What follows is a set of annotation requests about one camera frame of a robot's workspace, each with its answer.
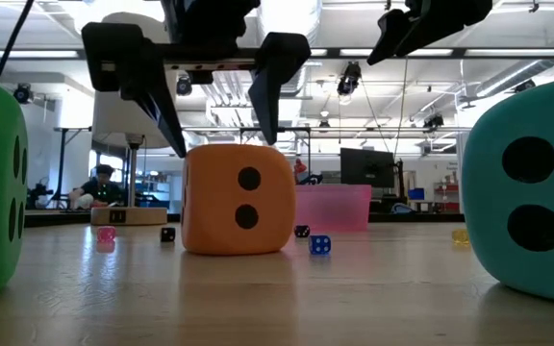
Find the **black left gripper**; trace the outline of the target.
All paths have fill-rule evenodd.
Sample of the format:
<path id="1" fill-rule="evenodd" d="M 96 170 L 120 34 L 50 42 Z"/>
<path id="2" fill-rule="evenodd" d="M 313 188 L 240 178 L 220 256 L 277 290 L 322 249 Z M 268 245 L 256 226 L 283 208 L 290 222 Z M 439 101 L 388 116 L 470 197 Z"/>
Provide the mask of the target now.
<path id="1" fill-rule="evenodd" d="M 182 46 L 193 62 L 234 58 L 245 17 L 261 0 L 161 0 L 170 43 Z M 164 46 L 140 26 L 90 22 L 82 29 L 92 86 L 136 103 L 160 130 L 178 157 L 187 154 L 182 127 L 164 70 Z M 248 96 L 268 145 L 277 141 L 281 87 L 311 55 L 307 38 L 269 33 L 256 53 L 257 68 Z"/>

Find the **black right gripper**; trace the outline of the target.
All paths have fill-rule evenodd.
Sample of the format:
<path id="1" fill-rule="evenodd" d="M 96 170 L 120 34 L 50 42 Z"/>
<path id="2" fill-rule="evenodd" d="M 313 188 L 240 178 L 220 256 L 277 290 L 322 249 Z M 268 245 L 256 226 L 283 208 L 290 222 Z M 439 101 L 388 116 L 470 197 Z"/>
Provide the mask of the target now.
<path id="1" fill-rule="evenodd" d="M 456 32 L 456 24 L 471 26 L 482 21 L 493 0 L 405 0 L 405 5 L 410 15 L 419 19 L 410 28 L 405 12 L 396 9 L 384 13 L 377 22 L 381 35 L 366 60 L 369 65 L 394 55 L 406 56 L 448 37 Z"/>

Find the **orange foam die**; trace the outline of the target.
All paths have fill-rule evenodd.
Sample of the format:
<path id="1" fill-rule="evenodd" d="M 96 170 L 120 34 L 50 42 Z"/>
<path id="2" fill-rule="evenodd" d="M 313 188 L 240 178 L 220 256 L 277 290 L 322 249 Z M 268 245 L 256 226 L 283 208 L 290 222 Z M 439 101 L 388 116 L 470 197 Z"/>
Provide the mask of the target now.
<path id="1" fill-rule="evenodd" d="M 181 238 L 201 255 L 281 250 L 295 218 L 290 163 L 266 146 L 210 144 L 185 157 Z"/>

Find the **teal foam die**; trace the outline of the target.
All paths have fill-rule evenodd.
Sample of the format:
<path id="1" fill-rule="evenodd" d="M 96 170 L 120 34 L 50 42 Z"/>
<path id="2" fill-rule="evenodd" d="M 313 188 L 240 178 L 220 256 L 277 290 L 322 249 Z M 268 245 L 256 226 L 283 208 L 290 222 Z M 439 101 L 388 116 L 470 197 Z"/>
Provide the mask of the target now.
<path id="1" fill-rule="evenodd" d="M 502 284 L 554 300 L 554 82 L 488 109 L 462 168 L 466 227 Z"/>

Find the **white shade table lamp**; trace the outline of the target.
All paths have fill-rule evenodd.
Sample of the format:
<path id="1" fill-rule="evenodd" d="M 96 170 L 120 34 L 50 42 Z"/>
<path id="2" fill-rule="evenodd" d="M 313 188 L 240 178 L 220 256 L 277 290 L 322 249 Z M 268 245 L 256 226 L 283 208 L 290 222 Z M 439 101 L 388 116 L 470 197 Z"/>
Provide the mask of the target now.
<path id="1" fill-rule="evenodd" d="M 92 139 L 100 144 L 130 151 L 128 184 L 122 193 L 122 207 L 97 207 L 91 212 L 94 226 L 163 225 L 167 207 L 136 205 L 136 172 L 141 147 L 161 149 L 169 146 L 154 119 L 134 101 L 120 96 L 123 78 L 116 68 L 127 61 L 125 55 L 136 54 L 144 37 L 158 43 L 168 41 L 164 24 L 150 16 L 131 12 L 114 12 L 102 22 L 87 24 L 82 30 L 91 83 L 95 89 Z"/>

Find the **black monitor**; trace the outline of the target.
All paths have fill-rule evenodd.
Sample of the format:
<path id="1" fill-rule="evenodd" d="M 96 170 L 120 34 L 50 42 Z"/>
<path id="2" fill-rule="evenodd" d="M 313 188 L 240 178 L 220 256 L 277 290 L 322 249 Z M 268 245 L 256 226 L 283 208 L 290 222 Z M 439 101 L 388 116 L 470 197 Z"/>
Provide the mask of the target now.
<path id="1" fill-rule="evenodd" d="M 390 152 L 340 149 L 340 182 L 345 185 L 394 187 L 394 157 Z"/>

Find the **storage shelf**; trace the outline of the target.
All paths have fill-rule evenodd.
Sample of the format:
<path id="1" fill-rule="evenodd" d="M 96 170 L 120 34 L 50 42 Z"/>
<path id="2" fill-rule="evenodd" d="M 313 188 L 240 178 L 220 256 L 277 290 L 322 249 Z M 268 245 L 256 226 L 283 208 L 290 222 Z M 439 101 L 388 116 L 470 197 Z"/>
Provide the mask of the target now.
<path id="1" fill-rule="evenodd" d="M 439 182 L 433 187 L 434 208 L 440 213 L 460 213 L 460 191 L 456 183 Z"/>

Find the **person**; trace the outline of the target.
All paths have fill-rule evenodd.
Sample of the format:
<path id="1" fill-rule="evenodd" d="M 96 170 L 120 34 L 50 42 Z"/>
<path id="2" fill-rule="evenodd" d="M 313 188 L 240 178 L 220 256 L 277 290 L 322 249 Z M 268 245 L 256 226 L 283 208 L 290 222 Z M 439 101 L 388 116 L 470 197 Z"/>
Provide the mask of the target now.
<path id="1" fill-rule="evenodd" d="M 123 191 L 111 180 L 114 169 L 107 164 L 95 167 L 96 176 L 73 189 L 68 197 L 74 210 L 112 207 L 123 202 Z"/>

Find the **pink plastic bin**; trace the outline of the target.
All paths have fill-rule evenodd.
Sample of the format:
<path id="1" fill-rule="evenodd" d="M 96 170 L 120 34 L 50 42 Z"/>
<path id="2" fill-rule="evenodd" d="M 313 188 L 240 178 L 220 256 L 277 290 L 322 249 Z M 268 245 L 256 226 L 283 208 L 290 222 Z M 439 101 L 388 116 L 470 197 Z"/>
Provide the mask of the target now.
<path id="1" fill-rule="evenodd" d="M 297 185 L 296 225 L 315 233 L 365 232 L 371 200 L 370 185 Z"/>

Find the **small blue die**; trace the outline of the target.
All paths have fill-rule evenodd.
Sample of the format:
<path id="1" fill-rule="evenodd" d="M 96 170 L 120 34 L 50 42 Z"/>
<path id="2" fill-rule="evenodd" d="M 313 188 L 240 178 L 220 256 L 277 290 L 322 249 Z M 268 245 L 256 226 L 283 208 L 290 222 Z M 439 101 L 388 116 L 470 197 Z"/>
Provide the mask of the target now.
<path id="1" fill-rule="evenodd" d="M 332 241 L 328 235 L 309 236 L 309 251 L 312 255 L 328 255 L 331 248 Z"/>

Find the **silver ceiling duct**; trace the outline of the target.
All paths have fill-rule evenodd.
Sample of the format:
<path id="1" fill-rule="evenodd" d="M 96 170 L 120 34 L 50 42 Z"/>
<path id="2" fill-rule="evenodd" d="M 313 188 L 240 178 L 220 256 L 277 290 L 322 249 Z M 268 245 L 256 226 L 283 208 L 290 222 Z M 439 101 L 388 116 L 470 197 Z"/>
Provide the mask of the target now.
<path id="1" fill-rule="evenodd" d="M 322 11 L 322 0 L 261 0 L 257 8 L 258 38 L 269 33 L 295 33 L 315 44 Z"/>

